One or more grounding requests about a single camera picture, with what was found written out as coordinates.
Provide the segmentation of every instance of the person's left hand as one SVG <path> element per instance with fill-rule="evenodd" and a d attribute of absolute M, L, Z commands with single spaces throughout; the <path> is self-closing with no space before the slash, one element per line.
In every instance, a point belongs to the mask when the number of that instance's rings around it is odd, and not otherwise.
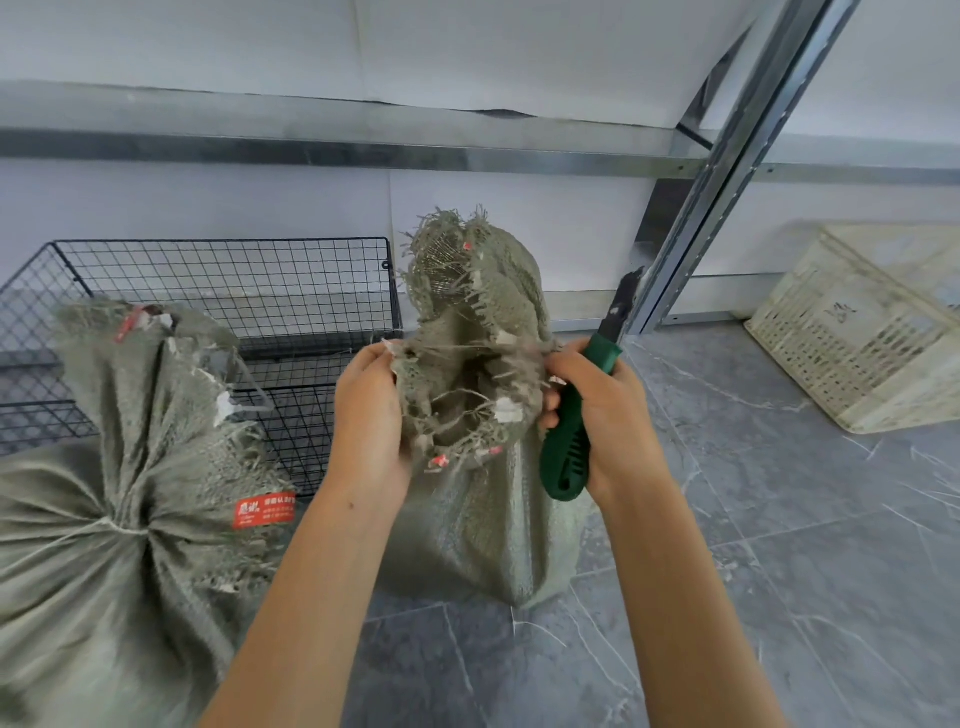
<path fill-rule="evenodd" d="M 410 485 L 410 460 L 400 449 L 400 400 L 393 355 L 384 342 L 360 351 L 337 381 L 328 477 L 396 502 Z"/>

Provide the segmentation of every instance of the hand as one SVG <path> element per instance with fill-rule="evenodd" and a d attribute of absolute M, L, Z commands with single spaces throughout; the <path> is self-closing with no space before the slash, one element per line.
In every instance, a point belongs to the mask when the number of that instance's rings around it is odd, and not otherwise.
<path fill-rule="evenodd" d="M 576 386 L 584 398 L 584 425 L 590 438 L 590 476 L 587 489 L 597 505 L 637 488 L 672 483 L 663 448 L 650 420 L 646 392 L 634 371 L 616 360 L 607 376 L 580 355 L 588 339 L 568 344 L 546 357 L 546 371 Z M 560 394 L 547 392 L 540 426 L 556 427 Z"/>
<path fill-rule="evenodd" d="M 400 399 L 393 355 L 384 342 L 360 351 L 337 380 L 328 476 L 387 497 L 396 507 L 410 486 L 410 461 L 400 450 Z"/>

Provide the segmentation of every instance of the forearm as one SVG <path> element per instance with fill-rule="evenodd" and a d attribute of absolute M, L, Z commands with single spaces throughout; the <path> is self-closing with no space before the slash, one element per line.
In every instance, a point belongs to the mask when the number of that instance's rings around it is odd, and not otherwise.
<path fill-rule="evenodd" d="M 680 489 L 620 491 L 604 520 L 652 724 L 785 726 Z"/>
<path fill-rule="evenodd" d="M 202 726 L 337 726 L 402 499 L 332 475 L 310 505 Z"/>

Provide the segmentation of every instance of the red tag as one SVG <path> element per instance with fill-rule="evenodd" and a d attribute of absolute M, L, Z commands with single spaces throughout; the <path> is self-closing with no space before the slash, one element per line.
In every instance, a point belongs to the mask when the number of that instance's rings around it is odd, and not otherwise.
<path fill-rule="evenodd" d="M 267 523 L 288 523 L 294 519 L 297 493 L 267 493 L 238 500 L 233 511 L 234 528 L 250 528 Z"/>

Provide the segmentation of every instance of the gray tile floor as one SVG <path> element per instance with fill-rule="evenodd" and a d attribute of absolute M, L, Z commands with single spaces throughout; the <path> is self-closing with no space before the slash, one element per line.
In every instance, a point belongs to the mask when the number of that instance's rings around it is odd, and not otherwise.
<path fill-rule="evenodd" d="M 632 342 L 670 467 L 798 726 L 960 725 L 960 424 L 852 437 L 737 325 Z M 346 726 L 647 725 L 598 513 L 523 612 L 375 595 Z"/>

